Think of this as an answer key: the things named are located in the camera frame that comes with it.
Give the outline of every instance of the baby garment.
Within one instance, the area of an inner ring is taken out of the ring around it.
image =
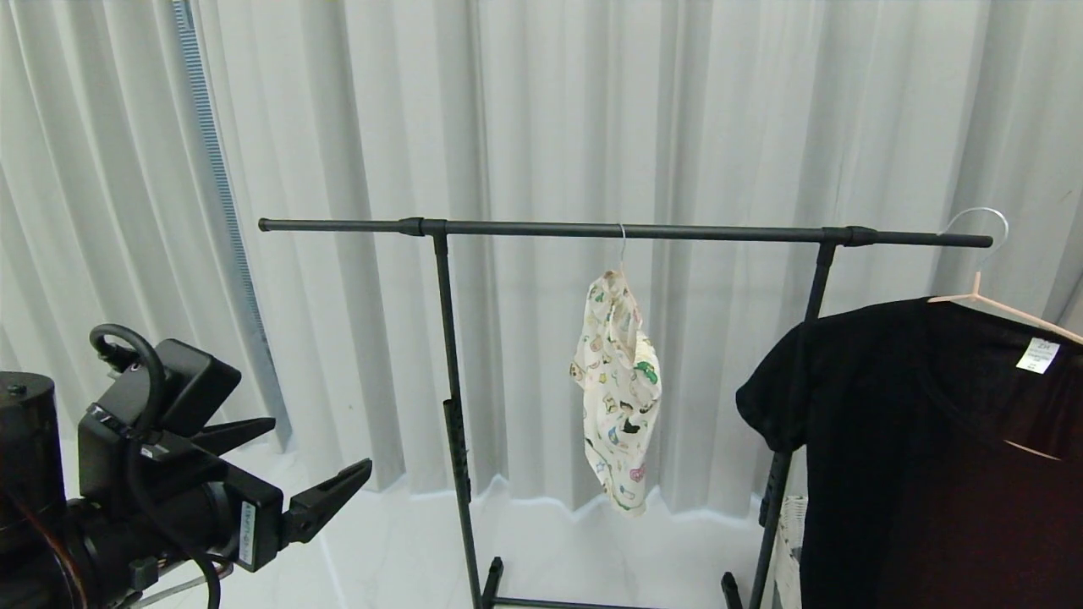
[[[583,388],[583,432],[590,467],[613,505],[647,509],[647,445],[658,417],[658,359],[624,273],[590,284],[571,374]]]

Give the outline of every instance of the white curtain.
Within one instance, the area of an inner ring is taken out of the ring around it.
[[[277,416],[161,2],[0,2],[0,368],[57,386],[63,437],[108,387],[101,323],[244,374],[216,422]]]
[[[988,294],[1083,329],[1083,5],[199,1],[195,23],[299,446],[445,489],[432,244],[260,217],[611,221],[1012,237]],[[1000,235],[995,220],[954,228]],[[598,492],[567,363],[601,239],[452,237],[474,490]],[[673,509],[744,515],[769,454],[732,396],[800,319],[815,246],[634,241]],[[825,313],[967,287],[977,255],[840,250]]]

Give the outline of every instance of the black t-shirt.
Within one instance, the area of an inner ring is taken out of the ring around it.
[[[1017,367],[1035,338],[1043,373]],[[889,302],[798,325],[736,403],[808,446],[806,609],[1083,607],[1083,346]]]

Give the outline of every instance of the clothing tag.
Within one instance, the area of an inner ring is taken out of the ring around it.
[[[1045,374],[1045,368],[1049,367],[1049,364],[1053,363],[1053,358],[1057,355],[1059,349],[1060,345],[1056,342],[1049,342],[1036,337],[1031,338],[1030,347],[1027,347],[1027,352],[1022,354],[1022,359],[1019,360],[1016,367],[1036,372],[1038,374]]]

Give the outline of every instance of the clothing rack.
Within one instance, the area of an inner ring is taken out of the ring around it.
[[[820,315],[827,273],[835,259],[835,249],[873,244],[989,247],[993,239],[986,235],[939,233],[880,232],[864,226],[822,229],[781,229],[746,226],[689,226],[658,224],[591,224],[554,222],[490,222],[438,220],[431,218],[404,218],[402,220],[269,220],[260,219],[261,231],[402,233],[410,236],[431,236],[436,255],[436,274],[440,282],[440,309],[444,324],[444,349],[447,355],[447,378],[451,398],[444,401],[444,419],[455,479],[462,546],[466,550],[467,573],[470,580],[470,599],[473,609],[492,609],[497,606],[550,607],[557,609],[639,609],[619,605],[564,602],[497,596],[504,561],[499,556],[488,568],[485,587],[478,575],[478,555],[474,550],[473,524],[470,519],[470,476],[467,468],[466,431],[462,424],[462,399],[459,383],[459,361],[455,341],[455,319],[452,308],[452,276],[448,265],[447,235],[523,235],[553,237],[624,237],[684,241],[736,241],[773,243],[817,243],[820,250],[815,259],[815,274],[805,309],[805,320]],[[775,453],[771,462],[767,491],[760,503],[759,523],[764,527],[756,575],[753,580],[748,609],[760,609],[767,586],[767,572],[771,552],[779,529],[782,500],[790,476],[792,453]],[[733,573],[721,580],[722,595],[728,609],[744,609]]]

